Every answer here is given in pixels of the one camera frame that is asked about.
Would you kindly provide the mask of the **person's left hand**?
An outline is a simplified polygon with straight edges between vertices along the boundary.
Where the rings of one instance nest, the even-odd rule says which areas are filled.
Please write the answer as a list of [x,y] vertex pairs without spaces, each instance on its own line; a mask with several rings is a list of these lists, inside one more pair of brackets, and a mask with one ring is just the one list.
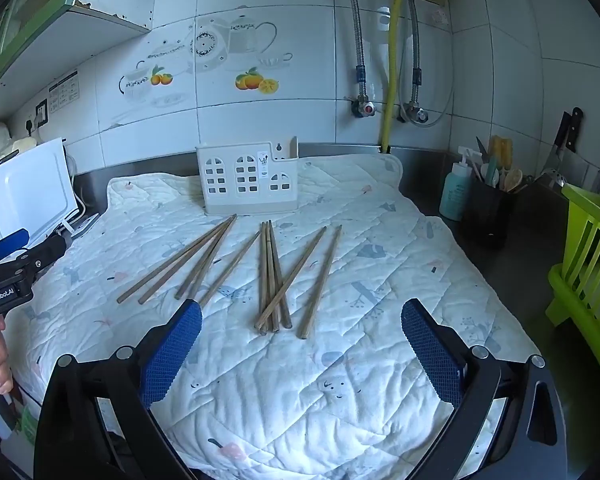
[[5,328],[4,316],[0,315],[0,394],[9,394],[14,388],[14,378],[8,364],[8,349],[3,336]]

